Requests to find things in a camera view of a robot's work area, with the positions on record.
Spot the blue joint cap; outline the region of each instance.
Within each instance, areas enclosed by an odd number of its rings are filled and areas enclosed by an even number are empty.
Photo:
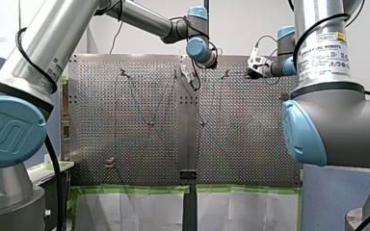
[[[282,126],[288,154],[302,164],[324,167],[327,153],[310,116],[295,100],[283,103]]]
[[[191,38],[186,46],[188,56],[200,64],[206,63],[209,58],[209,45],[199,37]]]
[[[292,56],[284,61],[283,75],[291,76],[291,75],[296,75],[296,74],[297,74],[297,71],[296,71],[296,68],[294,67],[293,56]]]
[[[35,155],[46,137],[46,120],[22,99],[0,96],[0,167],[18,165]]]
[[[189,16],[199,17],[204,20],[208,19],[208,11],[202,6],[192,7],[188,11]]]
[[[296,28],[294,26],[281,27],[277,31],[277,40],[283,39],[284,37],[291,35],[295,31],[296,31]]]

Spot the white paper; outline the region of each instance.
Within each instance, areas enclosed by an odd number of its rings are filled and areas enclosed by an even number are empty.
[[[182,231],[183,194],[87,194],[77,201],[78,231]]]
[[[296,194],[198,193],[199,231],[296,231]]]
[[[226,231],[230,192],[198,193],[198,231]]]

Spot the sticker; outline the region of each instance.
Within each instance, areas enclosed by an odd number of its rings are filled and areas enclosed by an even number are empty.
[[[317,35],[317,42],[323,42],[325,40],[340,40],[340,41],[347,42],[347,37],[343,33],[340,33],[340,32],[324,33],[324,34]]]
[[[303,48],[299,52],[298,70],[300,81],[334,74],[350,76],[347,43],[337,39],[325,39]]]
[[[58,58],[53,58],[49,67],[47,68],[47,74],[57,82],[65,69],[65,63],[60,61]]]

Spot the ur logo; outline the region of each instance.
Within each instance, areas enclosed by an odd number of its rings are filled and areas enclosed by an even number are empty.
[[[18,154],[31,130],[30,122],[0,112],[0,151]]]

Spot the perforated metal panel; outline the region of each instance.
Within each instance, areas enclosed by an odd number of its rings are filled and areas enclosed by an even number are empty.
[[[286,152],[280,114],[280,96],[297,79],[245,80],[248,58],[222,57],[202,75],[198,182],[299,186],[301,165]]]
[[[74,185],[179,182],[178,60],[130,55],[79,55],[71,60]],[[105,167],[111,158],[115,167]]]

